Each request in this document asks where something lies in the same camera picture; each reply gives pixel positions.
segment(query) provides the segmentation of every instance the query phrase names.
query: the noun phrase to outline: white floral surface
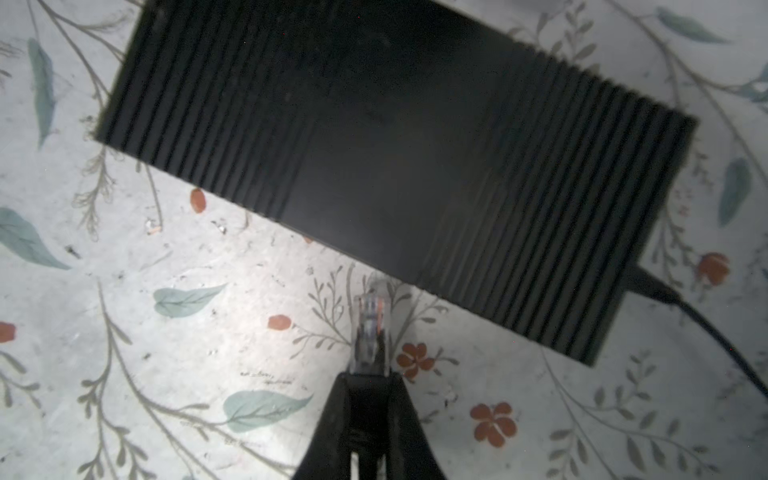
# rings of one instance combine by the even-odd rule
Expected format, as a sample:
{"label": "white floral surface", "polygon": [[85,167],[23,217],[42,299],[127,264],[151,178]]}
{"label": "white floral surface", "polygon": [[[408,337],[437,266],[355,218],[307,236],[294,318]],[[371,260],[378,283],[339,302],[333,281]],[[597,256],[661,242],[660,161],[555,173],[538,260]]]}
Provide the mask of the white floral surface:
{"label": "white floral surface", "polygon": [[[701,119],[642,263],[765,374],[768,5],[446,4]],[[140,9],[0,6],[0,478],[287,478],[371,271],[93,142]],[[627,296],[589,369],[390,294],[449,478],[768,478],[764,399],[675,310]]]}

